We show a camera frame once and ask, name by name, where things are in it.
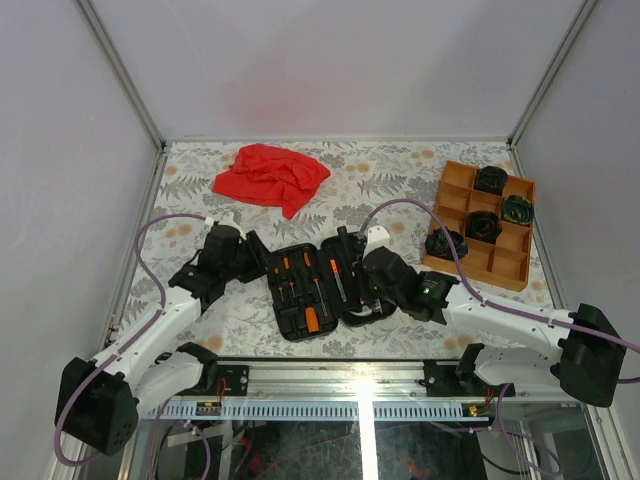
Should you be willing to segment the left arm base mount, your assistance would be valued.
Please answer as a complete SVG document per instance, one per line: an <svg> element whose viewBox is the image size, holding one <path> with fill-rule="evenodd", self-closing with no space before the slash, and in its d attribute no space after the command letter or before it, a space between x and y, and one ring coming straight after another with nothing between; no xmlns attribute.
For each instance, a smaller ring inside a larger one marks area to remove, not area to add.
<svg viewBox="0 0 640 480"><path fill-rule="evenodd" d="M195 386L179 391L179 396L246 396L249 386L250 367L246 364L218 365L216 376Z"/></svg>

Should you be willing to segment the small orange black screwdriver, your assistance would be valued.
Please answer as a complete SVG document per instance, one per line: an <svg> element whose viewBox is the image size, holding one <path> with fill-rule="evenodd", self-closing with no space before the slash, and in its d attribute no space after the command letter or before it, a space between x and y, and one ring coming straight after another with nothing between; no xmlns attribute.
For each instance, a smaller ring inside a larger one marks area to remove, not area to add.
<svg viewBox="0 0 640 480"><path fill-rule="evenodd" d="M295 304L297 302L296 291L295 291L295 280L294 280L294 277L293 277L290 260L286 256L283 257L282 260L283 260L283 265L284 265L285 272L286 272L287 282L288 282L289 288L291 290L292 303Z"/></svg>

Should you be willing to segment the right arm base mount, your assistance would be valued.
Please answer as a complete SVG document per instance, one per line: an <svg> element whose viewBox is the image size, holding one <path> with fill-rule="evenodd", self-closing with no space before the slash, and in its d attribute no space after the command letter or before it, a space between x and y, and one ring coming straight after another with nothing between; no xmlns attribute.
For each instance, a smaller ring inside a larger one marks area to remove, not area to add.
<svg viewBox="0 0 640 480"><path fill-rule="evenodd" d="M498 394L506 382L487 380L479 374L482 363L458 360L423 360L422 385L428 397L483 397Z"/></svg>

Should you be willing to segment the orange handled tool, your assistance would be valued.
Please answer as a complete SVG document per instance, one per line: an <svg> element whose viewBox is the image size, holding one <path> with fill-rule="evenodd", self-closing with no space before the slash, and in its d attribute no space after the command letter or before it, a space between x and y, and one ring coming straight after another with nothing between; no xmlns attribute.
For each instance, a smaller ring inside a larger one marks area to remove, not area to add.
<svg viewBox="0 0 640 480"><path fill-rule="evenodd" d="M318 333L320 331L320 324L315 308L306 307L304 315L308 332L310 334Z"/></svg>

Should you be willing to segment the black plastic tool case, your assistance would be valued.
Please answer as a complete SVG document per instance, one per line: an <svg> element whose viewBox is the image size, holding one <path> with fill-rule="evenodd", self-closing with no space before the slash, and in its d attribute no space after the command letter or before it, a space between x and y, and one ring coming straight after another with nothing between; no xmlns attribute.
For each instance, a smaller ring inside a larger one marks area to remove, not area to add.
<svg viewBox="0 0 640 480"><path fill-rule="evenodd" d="M320 287L328 311L325 318L322 313L318 293L311 280L309 271L304 263L303 250L309 249L315 267L319 273ZM295 291L297 302L292 303L291 290L289 288L286 272L283 265L283 257L288 257L291 264L293 277L295 280ZM383 300L377 290L373 287L379 297L381 307L377 318L364 324L351 325L346 319L346 303L341 301L334 276L330 266L330 258L336 259L342 280L341 262L338 257L338 233L335 236L324 239L319 246L311 243L298 244L282 248L271 253L271 270L267 273L267 285L273 299L273 310L281 336L289 342L299 342L312 338L317 338L333 332L339 323L344 323L349 327L359 327L374 323L390 317L396 312L397 307L388 301ZM273 268L278 266L282 280L285 296L285 304L280 304L280 295L274 285ZM318 316L320 331L310 334L305 323L305 308L314 307Z"/></svg>

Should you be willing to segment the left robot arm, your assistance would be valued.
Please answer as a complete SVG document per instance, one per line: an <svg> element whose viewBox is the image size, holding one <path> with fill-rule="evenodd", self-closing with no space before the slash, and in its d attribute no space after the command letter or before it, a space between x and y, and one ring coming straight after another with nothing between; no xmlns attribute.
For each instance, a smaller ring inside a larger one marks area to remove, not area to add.
<svg viewBox="0 0 640 480"><path fill-rule="evenodd" d="M228 282L265 275L269 254L256 232L215 223L203 248L162 286L155 312L92 359L72 359L62 372L54 420L58 459L73 463L62 453L62 434L112 456L141 416L164 401L188 391L212 392L220 377L215 353L194 342L173 353L165 349L224 295Z"/></svg>

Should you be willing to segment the steel claw hammer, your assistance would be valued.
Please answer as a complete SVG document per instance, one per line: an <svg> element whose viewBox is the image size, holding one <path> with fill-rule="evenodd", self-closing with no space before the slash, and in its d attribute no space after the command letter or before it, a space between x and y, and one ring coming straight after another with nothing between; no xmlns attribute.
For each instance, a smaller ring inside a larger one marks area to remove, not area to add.
<svg viewBox="0 0 640 480"><path fill-rule="evenodd" d="M358 236L349 233L345 226L339 227L337 233L338 257L347 305L345 319L351 325L370 323L377 318L381 307L379 297L362 267L364 246Z"/></svg>

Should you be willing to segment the metal file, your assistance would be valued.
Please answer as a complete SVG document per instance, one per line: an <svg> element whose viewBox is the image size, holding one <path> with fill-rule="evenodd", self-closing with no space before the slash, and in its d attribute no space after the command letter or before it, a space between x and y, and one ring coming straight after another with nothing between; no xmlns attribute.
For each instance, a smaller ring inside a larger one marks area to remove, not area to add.
<svg viewBox="0 0 640 480"><path fill-rule="evenodd" d="M329 262L330 262L331 270L332 270L332 273L333 273L333 276L334 276L334 280L335 280L335 283L336 283L336 286L337 286L341 301L343 303L346 303L347 302L347 296L346 296L346 292L345 292L345 289L344 289L344 285L343 285L342 280L341 280L338 263L337 263L336 259L334 259L334 258L330 258Z"/></svg>

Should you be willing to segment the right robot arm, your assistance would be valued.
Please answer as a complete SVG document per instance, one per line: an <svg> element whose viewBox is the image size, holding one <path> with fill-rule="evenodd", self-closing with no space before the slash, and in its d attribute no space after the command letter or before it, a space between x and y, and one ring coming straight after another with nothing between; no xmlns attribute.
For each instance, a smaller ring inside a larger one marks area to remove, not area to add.
<svg viewBox="0 0 640 480"><path fill-rule="evenodd" d="M367 250L362 269L384 300L418 321L469 327L512 342L507 349L465 350L455 372L463 392L529 384L559 387L596 407L612 404L626 348L600 309L536 309L500 299L450 275L417 272L386 247Z"/></svg>

